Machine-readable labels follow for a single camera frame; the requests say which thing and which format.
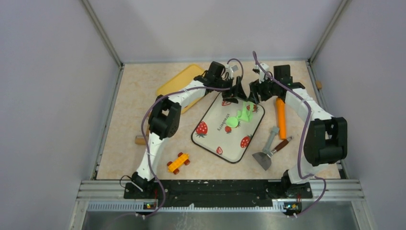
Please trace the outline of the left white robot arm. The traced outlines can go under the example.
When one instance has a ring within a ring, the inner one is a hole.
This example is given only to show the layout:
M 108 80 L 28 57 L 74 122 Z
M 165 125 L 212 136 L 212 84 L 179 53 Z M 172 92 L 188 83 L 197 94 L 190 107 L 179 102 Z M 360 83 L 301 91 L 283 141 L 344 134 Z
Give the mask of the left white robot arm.
M 193 77 L 182 89 L 166 95 L 159 95 L 148 109 L 142 122 L 148 122 L 148 131 L 141 130 L 146 140 L 142 161 L 131 177 L 135 192 L 142 198 L 153 194 L 155 170 L 166 142 L 179 128 L 182 109 L 212 91 L 221 92 L 226 101 L 237 102 L 245 94 L 242 89 L 243 74 L 233 77 L 235 67 L 213 61 L 208 70 Z

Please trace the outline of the green dough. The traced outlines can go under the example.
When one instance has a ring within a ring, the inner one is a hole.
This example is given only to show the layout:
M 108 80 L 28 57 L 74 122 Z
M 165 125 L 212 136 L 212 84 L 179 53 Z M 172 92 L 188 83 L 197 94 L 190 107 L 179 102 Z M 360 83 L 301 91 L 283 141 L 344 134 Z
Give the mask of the green dough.
M 242 109 L 237 111 L 237 119 L 238 121 L 243 122 L 250 122 L 253 117 L 253 109 L 254 103 L 253 102 L 242 102 Z

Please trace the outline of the wooden rolling pin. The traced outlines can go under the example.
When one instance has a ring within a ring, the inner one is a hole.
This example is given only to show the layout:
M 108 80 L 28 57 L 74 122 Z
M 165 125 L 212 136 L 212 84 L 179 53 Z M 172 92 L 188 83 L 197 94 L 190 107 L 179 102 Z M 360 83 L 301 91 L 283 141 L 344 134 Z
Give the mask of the wooden rolling pin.
M 146 145 L 148 143 L 148 139 L 149 139 L 149 125 L 147 125 L 147 127 L 145 128 L 145 136 L 142 133 L 136 135 L 135 144 Z

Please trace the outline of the white strawberry tray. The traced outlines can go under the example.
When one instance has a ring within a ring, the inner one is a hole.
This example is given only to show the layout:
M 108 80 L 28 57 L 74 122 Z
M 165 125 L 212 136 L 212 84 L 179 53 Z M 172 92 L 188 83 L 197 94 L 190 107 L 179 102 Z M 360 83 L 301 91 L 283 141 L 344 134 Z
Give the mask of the white strawberry tray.
M 222 95 L 218 94 L 192 132 L 192 142 L 226 162 L 239 162 L 265 114 L 263 106 L 254 104 L 252 119 L 249 122 L 240 121 L 236 127 L 231 127 L 226 120 L 241 112 L 243 104 L 243 101 L 223 101 Z

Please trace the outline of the round green dough wrapper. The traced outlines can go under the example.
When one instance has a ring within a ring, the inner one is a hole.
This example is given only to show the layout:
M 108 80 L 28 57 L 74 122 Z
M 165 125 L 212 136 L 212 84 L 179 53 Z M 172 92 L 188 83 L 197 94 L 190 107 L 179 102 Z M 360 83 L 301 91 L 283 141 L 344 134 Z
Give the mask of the round green dough wrapper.
M 235 128 L 239 126 L 239 119 L 237 117 L 228 117 L 226 120 L 226 125 Z

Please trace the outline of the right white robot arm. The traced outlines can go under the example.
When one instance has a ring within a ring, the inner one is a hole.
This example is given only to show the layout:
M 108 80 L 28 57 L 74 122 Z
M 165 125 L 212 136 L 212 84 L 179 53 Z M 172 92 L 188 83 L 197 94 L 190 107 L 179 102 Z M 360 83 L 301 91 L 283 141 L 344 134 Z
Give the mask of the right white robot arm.
M 274 66 L 270 74 L 265 64 L 260 63 L 253 71 L 259 78 L 249 85 L 249 101 L 258 103 L 275 96 L 304 121 L 297 164 L 286 170 L 281 178 L 282 194 L 294 197 L 320 171 L 346 158 L 347 121 L 326 112 L 302 83 L 294 82 L 290 65 Z

